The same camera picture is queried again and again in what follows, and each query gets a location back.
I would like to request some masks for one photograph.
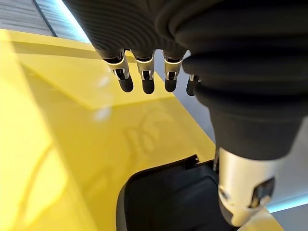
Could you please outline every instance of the black robotic finger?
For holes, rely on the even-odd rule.
[[[186,92],[189,96],[194,96],[194,88],[198,82],[201,82],[199,77],[195,75],[189,75],[189,79],[187,82]]]
[[[165,89],[168,92],[173,92],[177,87],[177,79],[174,79],[175,75],[175,72],[168,72],[168,77],[165,79]]]
[[[146,94],[151,94],[154,91],[154,51],[132,52],[142,79],[143,91]]]
[[[134,84],[130,77],[124,49],[110,52],[98,49],[96,51],[107,62],[111,72],[119,80],[121,89],[124,92],[131,92],[134,88]]]
[[[177,86],[177,77],[180,72],[183,56],[172,56],[168,55],[163,51],[164,54],[164,67],[165,67],[165,89],[168,92],[173,92]]]

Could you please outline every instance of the silver metal joint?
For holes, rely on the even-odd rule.
[[[153,80],[154,75],[154,56],[148,61],[141,61],[136,59],[139,74],[142,80]]]
[[[129,68],[126,56],[122,51],[119,56],[118,62],[110,62],[109,60],[105,59],[106,63],[108,64],[111,72],[116,76],[118,80],[121,79],[128,79],[130,77]]]
[[[191,82],[193,82],[194,80],[196,79],[196,77],[192,74],[192,75],[189,75],[189,80]]]
[[[218,195],[230,224],[244,225],[271,200],[284,160],[253,160],[219,149]]]
[[[177,80],[182,65],[182,60],[173,62],[172,59],[164,58],[166,80]]]

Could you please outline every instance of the robotic arm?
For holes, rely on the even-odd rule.
[[[277,172],[308,114],[308,3],[303,0],[64,0],[123,91],[133,90],[125,49],[147,94],[154,51],[165,88],[180,66],[187,93],[209,108],[219,204],[233,226],[272,197]],[[183,60],[185,52],[191,56]]]

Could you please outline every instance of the light strip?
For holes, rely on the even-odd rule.
[[[67,18],[67,20],[72,24],[74,28],[74,32],[78,34],[80,41],[90,43],[87,35],[82,30],[81,26],[78,24],[72,13],[69,9],[65,6],[62,0],[54,0],[55,3],[58,5],[59,9],[61,10],[62,14]]]
[[[298,207],[301,205],[308,204],[308,194],[302,196],[297,196],[288,200],[273,203],[272,205],[266,206],[270,213],[275,213],[278,211],[286,210],[289,208]]]

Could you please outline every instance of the yellow surface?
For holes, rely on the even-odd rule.
[[[0,230],[115,231],[116,200],[143,169],[214,145],[157,74],[124,93],[91,45],[0,30]]]

